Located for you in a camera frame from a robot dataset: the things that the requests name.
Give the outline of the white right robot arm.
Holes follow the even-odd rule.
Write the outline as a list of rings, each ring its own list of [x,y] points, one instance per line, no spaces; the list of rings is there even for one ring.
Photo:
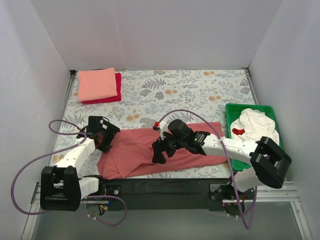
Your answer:
[[[195,155],[227,157],[250,165],[237,172],[226,186],[227,195],[232,199],[260,185],[282,188],[292,163],[289,155],[266,136],[256,142],[221,138],[206,131],[194,131],[180,119],[156,122],[153,129],[160,133],[152,143],[154,164],[165,164],[177,150],[185,149]]]

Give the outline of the dusty rose t shirt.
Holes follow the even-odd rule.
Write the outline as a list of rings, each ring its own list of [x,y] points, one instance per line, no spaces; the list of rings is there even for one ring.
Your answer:
[[[166,163],[153,163],[152,143],[159,136],[152,128],[122,129],[112,140],[112,148],[101,155],[97,163],[99,174],[108,180],[123,179],[227,162],[224,156],[192,154],[186,149],[179,149],[173,157],[165,158]]]

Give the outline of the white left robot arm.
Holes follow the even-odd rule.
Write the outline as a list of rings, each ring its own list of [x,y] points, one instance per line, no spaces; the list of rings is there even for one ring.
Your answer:
[[[89,116],[88,124],[77,127],[74,147],[53,166],[41,172],[40,207],[46,211],[76,211],[81,200],[91,195],[95,200],[106,196],[106,187],[98,175],[79,177],[78,171],[96,150],[107,153],[121,130],[103,116]]]

